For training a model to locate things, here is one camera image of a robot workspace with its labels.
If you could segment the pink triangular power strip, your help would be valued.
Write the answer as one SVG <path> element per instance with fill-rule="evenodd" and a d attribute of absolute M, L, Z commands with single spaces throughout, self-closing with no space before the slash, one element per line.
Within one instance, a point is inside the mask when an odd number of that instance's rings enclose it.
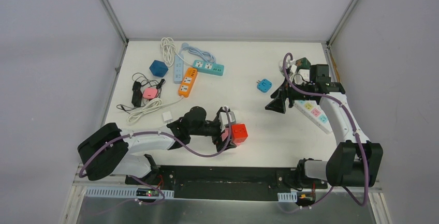
<path fill-rule="evenodd" d="M 229 137 L 229 129 L 225 129 L 224 132 L 221 134 L 221 138 L 223 142 L 226 142 Z"/>

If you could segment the red cube adapter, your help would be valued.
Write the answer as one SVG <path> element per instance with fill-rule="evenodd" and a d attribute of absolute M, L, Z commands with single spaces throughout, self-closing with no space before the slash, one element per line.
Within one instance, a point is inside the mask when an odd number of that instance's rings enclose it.
<path fill-rule="evenodd" d="M 248 138 L 247 128 L 244 123 L 231 126 L 232 141 L 236 146 L 241 145 Z"/>

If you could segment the blue small adapter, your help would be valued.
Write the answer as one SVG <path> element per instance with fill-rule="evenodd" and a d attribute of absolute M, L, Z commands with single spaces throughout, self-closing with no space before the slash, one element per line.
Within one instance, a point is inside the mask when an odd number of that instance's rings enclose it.
<path fill-rule="evenodd" d="M 257 89 L 262 93 L 267 93 L 272 87 L 272 82 L 268 79 L 262 79 L 257 81 Z"/>

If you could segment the white multicolour power strip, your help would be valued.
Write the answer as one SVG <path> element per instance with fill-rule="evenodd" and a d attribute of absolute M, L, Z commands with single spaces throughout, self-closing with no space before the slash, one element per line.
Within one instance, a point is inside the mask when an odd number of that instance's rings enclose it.
<path fill-rule="evenodd" d="M 329 119 L 321 107 L 314 100 L 295 100 L 294 107 L 303 113 L 324 133 L 332 134 L 332 128 Z"/>

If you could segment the dark green dragon cube adapter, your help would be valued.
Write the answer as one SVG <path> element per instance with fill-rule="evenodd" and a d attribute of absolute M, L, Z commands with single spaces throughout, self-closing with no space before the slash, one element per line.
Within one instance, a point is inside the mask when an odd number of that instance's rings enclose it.
<path fill-rule="evenodd" d="M 296 71 L 301 69 L 309 70 L 311 67 L 311 62 L 306 57 L 303 57 L 296 60 L 295 65 L 297 67 Z"/>

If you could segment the white charger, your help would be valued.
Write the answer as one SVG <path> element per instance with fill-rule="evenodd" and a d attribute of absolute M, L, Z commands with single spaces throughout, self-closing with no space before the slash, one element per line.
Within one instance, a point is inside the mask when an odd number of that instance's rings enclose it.
<path fill-rule="evenodd" d="M 170 124 L 171 122 L 173 122 L 173 116 L 172 113 L 170 111 L 164 112 L 162 114 L 162 118 L 163 118 L 163 122 L 167 125 Z"/>

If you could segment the light green plug charger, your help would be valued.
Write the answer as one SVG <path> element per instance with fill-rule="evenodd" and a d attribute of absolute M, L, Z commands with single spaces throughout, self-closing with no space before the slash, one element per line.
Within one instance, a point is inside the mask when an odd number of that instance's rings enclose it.
<path fill-rule="evenodd" d="M 278 66 L 279 66 L 279 71 L 280 72 L 284 72 L 284 67 L 287 68 L 287 66 L 284 64 L 284 62 L 282 60 L 279 61 Z"/>

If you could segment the white tiger cube adapter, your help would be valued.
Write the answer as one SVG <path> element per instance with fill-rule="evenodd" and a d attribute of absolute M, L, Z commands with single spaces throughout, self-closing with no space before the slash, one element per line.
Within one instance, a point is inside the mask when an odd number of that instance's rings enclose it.
<path fill-rule="evenodd" d="M 298 82 L 300 84 L 302 83 L 308 83 L 310 82 L 310 71 L 307 69 L 301 69 L 298 71 Z"/>

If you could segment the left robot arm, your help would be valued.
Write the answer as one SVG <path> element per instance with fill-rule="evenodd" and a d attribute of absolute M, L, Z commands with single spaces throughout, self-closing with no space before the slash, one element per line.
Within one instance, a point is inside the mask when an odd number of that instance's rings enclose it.
<path fill-rule="evenodd" d="M 157 181 L 158 171 L 148 151 L 184 148 L 207 158 L 235 148 L 231 134 L 235 113 L 224 106 L 214 120 L 208 121 L 206 115 L 204 108 L 195 106 L 166 126 L 144 131 L 121 129 L 116 123 L 107 123 L 79 144 L 77 150 L 83 163 L 79 177 L 97 181 L 111 174 L 122 174 L 152 185 Z M 210 137 L 216 153 L 207 155 L 191 149 L 188 145 L 193 136 Z"/>

